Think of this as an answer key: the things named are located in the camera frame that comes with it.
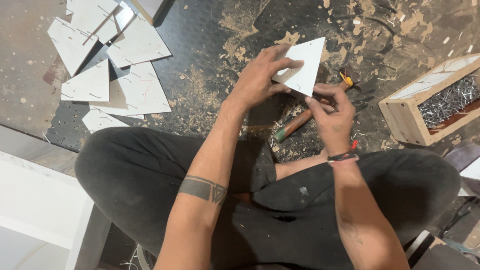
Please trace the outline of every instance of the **forearm tattoo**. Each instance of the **forearm tattoo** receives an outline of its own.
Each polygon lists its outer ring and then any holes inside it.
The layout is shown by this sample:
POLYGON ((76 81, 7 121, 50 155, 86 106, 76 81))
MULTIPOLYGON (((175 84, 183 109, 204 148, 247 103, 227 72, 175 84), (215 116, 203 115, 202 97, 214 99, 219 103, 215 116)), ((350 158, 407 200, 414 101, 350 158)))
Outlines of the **forearm tattoo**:
POLYGON ((202 177, 187 175, 181 183, 179 193, 197 196, 222 206, 227 196, 227 188, 202 177))

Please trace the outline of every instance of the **red pencil mark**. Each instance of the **red pencil mark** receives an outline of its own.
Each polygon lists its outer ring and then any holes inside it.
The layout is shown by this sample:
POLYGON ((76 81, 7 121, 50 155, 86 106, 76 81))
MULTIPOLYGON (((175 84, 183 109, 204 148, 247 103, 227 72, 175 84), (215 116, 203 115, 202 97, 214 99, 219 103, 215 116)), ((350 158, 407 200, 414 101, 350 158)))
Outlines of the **red pencil mark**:
POLYGON ((150 88, 150 86, 152 85, 152 81, 151 80, 141 80, 140 82, 150 82, 150 84, 148 85, 147 90, 145 91, 145 94, 144 94, 144 100, 147 100, 147 91, 150 88))

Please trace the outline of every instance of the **bracelet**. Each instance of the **bracelet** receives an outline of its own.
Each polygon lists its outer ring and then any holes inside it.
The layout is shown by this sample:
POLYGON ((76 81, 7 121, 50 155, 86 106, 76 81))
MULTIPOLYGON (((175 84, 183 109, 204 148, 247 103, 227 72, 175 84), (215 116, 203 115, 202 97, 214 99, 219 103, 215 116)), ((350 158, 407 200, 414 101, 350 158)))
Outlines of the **bracelet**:
POLYGON ((335 168, 335 167, 342 166, 344 164, 354 163, 354 162, 357 162, 360 159, 357 155, 355 155, 355 156, 356 157, 350 158, 350 159, 347 159, 347 160, 329 160, 328 165, 330 165, 330 167, 332 167, 332 168, 335 168))
POLYGON ((354 158, 358 158, 358 156, 356 154, 347 152, 345 154, 328 157, 328 161, 342 161, 342 160, 348 160, 348 159, 354 159, 354 158))

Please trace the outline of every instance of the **floor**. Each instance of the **floor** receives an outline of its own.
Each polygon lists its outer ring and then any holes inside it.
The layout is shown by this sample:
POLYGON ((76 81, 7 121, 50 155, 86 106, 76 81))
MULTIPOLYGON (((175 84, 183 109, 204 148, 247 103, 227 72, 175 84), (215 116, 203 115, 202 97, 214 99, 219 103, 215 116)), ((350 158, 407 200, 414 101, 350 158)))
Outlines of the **floor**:
MULTIPOLYGON (((358 151, 426 148, 443 156, 462 139, 480 144, 480 119, 419 147, 393 139, 377 103, 443 61, 466 55, 471 44, 471 53, 480 52, 477 10, 470 0, 171 0, 155 26, 173 57, 153 65, 172 112, 146 115, 144 121, 118 118, 132 126, 206 136, 240 71, 262 48, 326 37, 318 81, 338 83, 337 71, 346 63, 362 77, 348 91, 357 108, 352 135, 365 134, 355 137, 358 151)), ((2 2, 0 124, 79 151, 90 134, 80 120, 89 108, 60 101, 60 85, 69 76, 47 35, 55 16, 70 19, 65 0, 2 2)), ((97 44, 81 70, 107 58, 106 49, 97 44)), ((111 79, 124 75, 111 70, 111 79)), ((289 95, 272 97, 250 111, 241 138, 269 141, 279 162, 318 154, 322 143, 313 121, 283 143, 272 143, 274 121, 287 123, 304 109, 289 95)), ((465 199, 456 203, 450 214, 465 199)))

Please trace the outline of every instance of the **wooden box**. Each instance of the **wooden box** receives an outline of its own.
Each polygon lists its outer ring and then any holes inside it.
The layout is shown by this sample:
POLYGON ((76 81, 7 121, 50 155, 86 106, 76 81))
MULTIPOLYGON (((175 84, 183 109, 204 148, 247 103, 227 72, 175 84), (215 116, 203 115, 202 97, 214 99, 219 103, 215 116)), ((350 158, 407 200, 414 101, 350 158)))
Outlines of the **wooden box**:
MULTIPOLYGON (((435 128, 427 128, 418 109, 418 105, 465 75, 473 71, 480 75, 479 67, 480 53, 445 61, 380 101, 378 105, 395 140, 429 146, 480 116, 480 100, 476 100, 435 128)), ((475 78, 480 85, 480 78, 475 78)))

